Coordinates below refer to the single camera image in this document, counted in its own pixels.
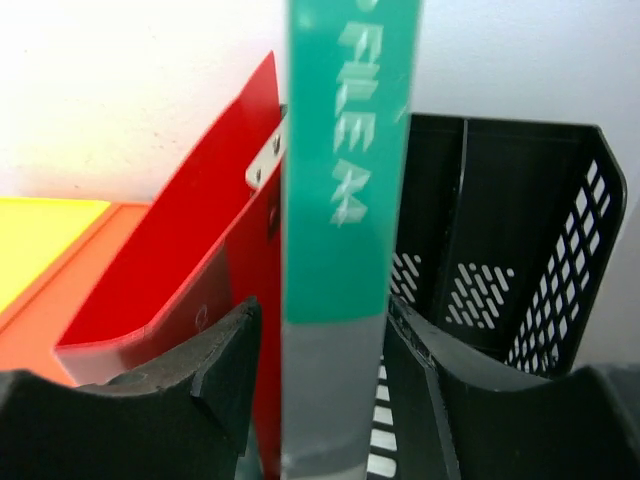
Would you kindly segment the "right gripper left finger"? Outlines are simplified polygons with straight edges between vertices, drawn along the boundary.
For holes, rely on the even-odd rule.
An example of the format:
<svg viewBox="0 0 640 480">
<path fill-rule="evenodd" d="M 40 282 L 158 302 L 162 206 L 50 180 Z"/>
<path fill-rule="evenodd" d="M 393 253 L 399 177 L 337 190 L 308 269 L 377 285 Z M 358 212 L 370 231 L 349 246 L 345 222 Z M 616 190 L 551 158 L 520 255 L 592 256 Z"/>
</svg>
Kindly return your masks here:
<svg viewBox="0 0 640 480">
<path fill-rule="evenodd" d="M 1 375 L 5 479 L 258 479 L 252 405 L 262 311 L 248 298 L 109 382 Z"/>
</svg>

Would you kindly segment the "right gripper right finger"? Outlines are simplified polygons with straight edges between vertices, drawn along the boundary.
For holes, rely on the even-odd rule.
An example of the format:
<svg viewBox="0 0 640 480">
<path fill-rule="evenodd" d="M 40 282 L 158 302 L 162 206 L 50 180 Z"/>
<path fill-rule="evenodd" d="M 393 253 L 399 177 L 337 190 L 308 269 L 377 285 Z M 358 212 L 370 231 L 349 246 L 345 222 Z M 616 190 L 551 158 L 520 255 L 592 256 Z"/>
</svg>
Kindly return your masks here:
<svg viewBox="0 0 640 480">
<path fill-rule="evenodd" d="M 639 368 L 528 374 L 392 298 L 384 363 L 405 479 L 635 479 Z"/>
</svg>

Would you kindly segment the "red folder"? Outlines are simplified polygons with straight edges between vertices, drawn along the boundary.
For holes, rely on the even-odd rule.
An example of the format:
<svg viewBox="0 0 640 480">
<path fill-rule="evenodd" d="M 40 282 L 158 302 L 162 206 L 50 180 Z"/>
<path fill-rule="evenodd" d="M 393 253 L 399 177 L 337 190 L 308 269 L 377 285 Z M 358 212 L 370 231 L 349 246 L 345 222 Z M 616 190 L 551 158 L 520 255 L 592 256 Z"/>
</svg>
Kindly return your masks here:
<svg viewBox="0 0 640 480">
<path fill-rule="evenodd" d="M 78 383 L 141 365 L 257 299 L 253 421 L 265 476 L 280 475 L 281 230 L 278 172 L 246 173 L 281 120 L 265 57 L 146 211 L 57 341 Z"/>
</svg>

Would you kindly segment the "orange drawer box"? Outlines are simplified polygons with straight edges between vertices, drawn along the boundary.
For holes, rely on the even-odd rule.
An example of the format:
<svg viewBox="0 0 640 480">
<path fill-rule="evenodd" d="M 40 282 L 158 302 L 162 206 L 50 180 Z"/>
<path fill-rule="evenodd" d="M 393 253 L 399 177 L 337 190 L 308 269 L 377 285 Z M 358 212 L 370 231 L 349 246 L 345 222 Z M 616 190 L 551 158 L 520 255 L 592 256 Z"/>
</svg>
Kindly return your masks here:
<svg viewBox="0 0 640 480">
<path fill-rule="evenodd" d="M 54 346 L 148 207 L 112 203 L 6 309 L 1 308 L 1 368 L 29 370 L 72 384 Z"/>
</svg>

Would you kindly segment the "yellow drawer box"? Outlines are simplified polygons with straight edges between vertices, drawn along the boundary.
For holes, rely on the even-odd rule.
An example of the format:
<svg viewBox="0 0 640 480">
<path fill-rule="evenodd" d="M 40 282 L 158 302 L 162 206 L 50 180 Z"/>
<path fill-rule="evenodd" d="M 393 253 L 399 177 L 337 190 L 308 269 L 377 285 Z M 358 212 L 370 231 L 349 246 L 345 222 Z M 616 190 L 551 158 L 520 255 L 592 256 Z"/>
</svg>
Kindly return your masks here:
<svg viewBox="0 0 640 480">
<path fill-rule="evenodd" d="M 100 200 L 1 199 L 1 308 L 6 309 L 111 204 Z"/>
</svg>

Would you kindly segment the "green notebook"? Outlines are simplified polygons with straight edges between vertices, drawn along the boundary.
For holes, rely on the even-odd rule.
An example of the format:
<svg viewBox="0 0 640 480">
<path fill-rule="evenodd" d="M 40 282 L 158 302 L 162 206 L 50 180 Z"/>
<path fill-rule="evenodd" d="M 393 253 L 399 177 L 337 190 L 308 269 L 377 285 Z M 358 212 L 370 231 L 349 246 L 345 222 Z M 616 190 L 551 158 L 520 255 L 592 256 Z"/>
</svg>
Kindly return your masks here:
<svg viewBox="0 0 640 480">
<path fill-rule="evenodd" d="M 389 303 L 419 1 L 288 5 L 285 479 L 362 479 Z"/>
</svg>

